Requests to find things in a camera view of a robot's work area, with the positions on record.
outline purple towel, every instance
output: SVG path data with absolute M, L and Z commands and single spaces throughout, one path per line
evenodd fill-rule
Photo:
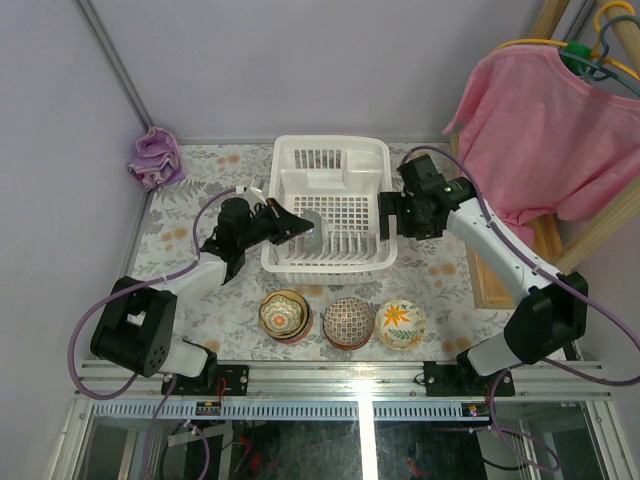
M 161 127 L 149 127 L 144 137 L 136 141 L 138 156 L 127 169 L 145 190 L 171 185 L 184 179 L 180 147 L 175 137 Z

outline floral tablecloth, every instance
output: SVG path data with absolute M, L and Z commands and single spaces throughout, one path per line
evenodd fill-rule
M 395 172 L 404 153 L 414 144 L 390 144 L 393 185 L 401 188 Z M 191 225 L 207 199 L 233 185 L 248 185 L 255 177 L 266 181 L 271 171 L 271 145 L 197 145 L 182 147 L 187 178 L 156 192 L 148 213 L 134 267 L 134 276 L 152 278 L 174 270 L 193 258 Z M 446 159 L 433 155 L 446 175 Z M 218 208 L 201 219 L 200 243 L 215 226 Z M 271 340 L 258 322 L 260 301 L 273 290 L 291 287 L 260 265 L 260 246 L 247 252 L 238 276 L 202 300 L 178 312 L 174 335 L 215 350 L 224 360 L 447 360 L 499 333 L 511 315 L 507 310 L 478 310 L 473 303 L 464 243 L 449 233 L 429 241 L 398 239 L 398 259 L 380 281 L 351 286 L 306 285 L 293 288 L 309 302 L 315 322 L 309 335 L 295 345 Z M 357 297 L 374 312 L 392 299 L 410 300 L 428 317 L 424 343 L 409 352 L 385 346 L 374 334 L 355 351 L 329 344 L 322 331 L 322 315 L 335 300 Z

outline pink shirt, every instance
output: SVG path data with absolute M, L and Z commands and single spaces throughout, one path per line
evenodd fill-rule
M 533 231 L 518 225 L 556 211 L 563 220 L 593 216 L 640 172 L 640 100 L 587 85 L 552 47 L 484 58 L 444 133 L 459 122 L 460 158 L 529 245 Z

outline yellow hanger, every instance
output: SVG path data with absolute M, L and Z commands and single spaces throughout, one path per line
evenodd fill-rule
M 614 2 L 609 2 L 606 5 L 603 5 L 602 7 L 600 7 L 598 9 L 598 11 L 596 12 L 596 14 L 594 16 L 594 20 L 593 20 L 594 28 L 596 29 L 596 32 L 598 32 L 598 35 L 600 34 L 600 31 L 602 30 L 602 28 L 600 27 L 599 18 L 606 10 L 608 10 L 611 7 L 623 7 L 629 12 L 630 15 L 635 15 L 636 14 L 633 6 L 630 5 L 627 2 L 614 1 Z M 509 47 L 511 45 L 523 45 L 523 44 L 543 44 L 543 45 L 554 45 L 556 47 L 566 47 L 568 45 L 566 42 L 559 42 L 557 40 L 547 40 L 546 38 L 522 38 L 522 39 L 519 39 L 519 40 L 511 40 L 509 42 L 505 42 L 502 45 L 499 45 L 496 48 L 494 48 L 493 50 L 491 50 L 491 52 L 493 53 L 496 50 L 500 50 L 501 48 Z M 596 52 L 596 50 L 597 50 L 597 48 L 599 46 L 600 46 L 600 37 L 598 36 L 598 41 L 596 42 L 594 47 L 591 49 L 591 58 L 600 58 L 601 57 L 601 55 L 598 52 Z M 606 57 L 602 61 L 602 63 L 603 64 L 613 65 L 614 67 L 622 70 L 626 74 L 631 75 L 636 80 L 640 80 L 640 78 L 638 77 L 638 74 L 636 72 L 634 72 L 632 69 L 627 67 L 624 63 L 621 63 L 621 62 L 619 62 L 618 60 L 616 60 L 614 58 Z

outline white plastic dish rack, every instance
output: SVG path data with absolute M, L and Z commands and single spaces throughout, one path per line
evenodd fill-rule
M 288 211 L 323 219 L 321 252 L 302 236 L 265 243 L 262 266 L 288 284 L 347 285 L 376 280 L 398 255 L 394 218 L 380 241 L 378 192 L 391 190 L 389 148 L 365 137 L 283 136 L 276 140 L 269 196 Z

